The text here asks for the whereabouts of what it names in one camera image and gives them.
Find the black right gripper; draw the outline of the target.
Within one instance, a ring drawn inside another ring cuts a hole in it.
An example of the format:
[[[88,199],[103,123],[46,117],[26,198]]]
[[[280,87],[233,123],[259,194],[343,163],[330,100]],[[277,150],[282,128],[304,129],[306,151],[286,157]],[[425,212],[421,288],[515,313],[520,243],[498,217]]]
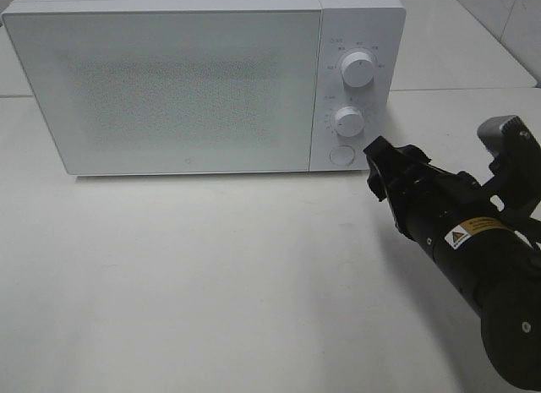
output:
[[[367,184],[379,202],[388,200],[396,227],[433,258],[438,248],[457,251],[479,235],[514,237],[535,248],[540,222],[530,215],[540,202],[536,186],[516,173],[540,172],[540,145],[517,115],[492,117],[478,138],[493,156],[495,176],[484,186],[467,172],[453,174],[430,165],[417,146],[394,147],[383,136],[364,150]]]

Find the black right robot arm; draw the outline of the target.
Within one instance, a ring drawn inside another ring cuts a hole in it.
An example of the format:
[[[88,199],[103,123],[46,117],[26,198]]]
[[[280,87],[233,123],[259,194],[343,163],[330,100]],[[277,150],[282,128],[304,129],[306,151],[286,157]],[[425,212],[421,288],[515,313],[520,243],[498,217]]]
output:
[[[508,383],[540,387],[540,146],[516,115],[477,131],[491,179],[433,166],[415,145],[383,137],[365,148],[367,183],[481,321],[489,361]]]

